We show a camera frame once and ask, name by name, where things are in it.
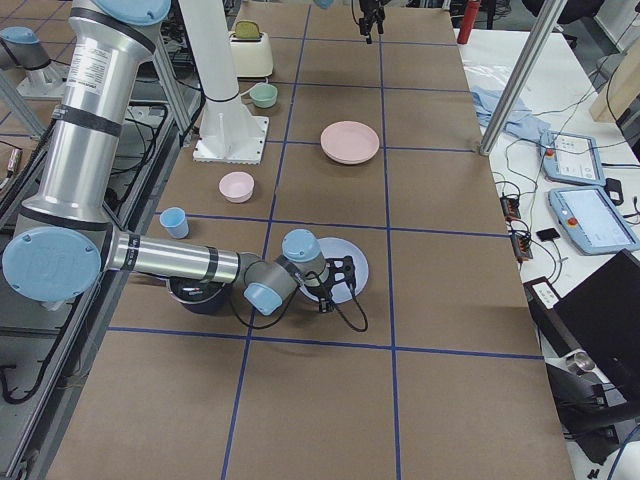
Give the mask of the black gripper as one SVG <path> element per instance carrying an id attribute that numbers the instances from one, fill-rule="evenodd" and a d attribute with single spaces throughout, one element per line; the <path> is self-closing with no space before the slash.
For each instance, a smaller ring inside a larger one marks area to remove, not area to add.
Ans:
<path id="1" fill-rule="evenodd" d="M 312 300 L 345 300 L 346 281 L 353 280 L 354 263 L 351 256 L 328 258 L 321 273 L 307 274 L 301 291 Z"/>
<path id="2" fill-rule="evenodd" d="M 359 0 L 361 16 L 358 18 L 360 34 L 365 38 L 367 44 L 372 44 L 372 29 L 376 28 L 377 33 L 384 33 L 384 2 L 379 0 Z"/>

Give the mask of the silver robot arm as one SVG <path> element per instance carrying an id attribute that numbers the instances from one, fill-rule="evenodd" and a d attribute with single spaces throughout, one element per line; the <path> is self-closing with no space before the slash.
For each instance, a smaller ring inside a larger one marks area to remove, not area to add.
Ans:
<path id="1" fill-rule="evenodd" d="M 333 287 L 355 285 L 350 257 L 326 258 L 309 231 L 288 233 L 267 262 L 251 253 L 154 239 L 117 228 L 103 199 L 139 66 L 159 43 L 167 1 L 76 1 L 69 22 L 77 43 L 37 193 L 21 206 L 2 272 L 20 295 L 61 302 L 108 270 L 200 283 L 241 284 L 269 315 L 296 290 L 335 308 Z"/>

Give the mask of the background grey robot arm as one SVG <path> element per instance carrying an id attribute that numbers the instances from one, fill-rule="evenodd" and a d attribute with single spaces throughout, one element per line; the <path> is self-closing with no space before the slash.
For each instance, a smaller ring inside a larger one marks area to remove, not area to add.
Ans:
<path id="1" fill-rule="evenodd" d="M 17 91 L 28 99 L 61 99 L 68 69 L 56 64 L 33 30 L 11 26 L 1 30 L 1 70 L 22 69 Z"/>

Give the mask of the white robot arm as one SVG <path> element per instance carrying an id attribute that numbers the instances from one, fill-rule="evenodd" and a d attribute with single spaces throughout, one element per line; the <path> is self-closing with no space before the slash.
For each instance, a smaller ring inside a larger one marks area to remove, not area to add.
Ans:
<path id="1" fill-rule="evenodd" d="M 257 164 L 262 158 L 269 120 L 252 115 L 241 100 L 231 33 L 219 1 L 183 1 L 185 27 L 206 100 L 194 158 L 200 162 Z M 321 135 L 325 156 L 344 165 L 369 161 L 379 151 L 374 130 L 357 122 L 338 122 Z M 340 252 L 343 273 L 334 273 L 322 242 L 298 229 L 283 240 L 275 263 L 252 254 L 183 245 L 165 265 L 171 276 L 230 284 L 242 282 L 244 295 L 259 308 L 273 309 L 299 287 L 309 291 L 346 279 L 355 269 L 347 250 Z"/>

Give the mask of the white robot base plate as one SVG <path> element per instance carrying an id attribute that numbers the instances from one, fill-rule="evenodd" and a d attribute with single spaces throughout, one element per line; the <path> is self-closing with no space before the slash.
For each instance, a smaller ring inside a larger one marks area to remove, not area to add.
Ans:
<path id="1" fill-rule="evenodd" d="M 196 162 L 259 164 L 269 127 L 265 116 L 229 119 L 223 113 L 203 116 L 193 152 Z"/>

